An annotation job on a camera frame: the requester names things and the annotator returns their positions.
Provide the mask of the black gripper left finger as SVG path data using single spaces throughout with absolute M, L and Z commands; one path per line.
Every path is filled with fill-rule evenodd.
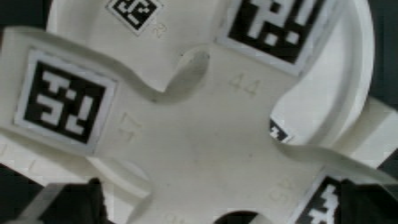
M 110 224 L 100 179 L 52 183 L 11 224 Z

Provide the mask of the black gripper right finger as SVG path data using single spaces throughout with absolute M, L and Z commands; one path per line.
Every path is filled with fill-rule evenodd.
M 398 224 L 398 184 L 345 181 L 339 224 Z

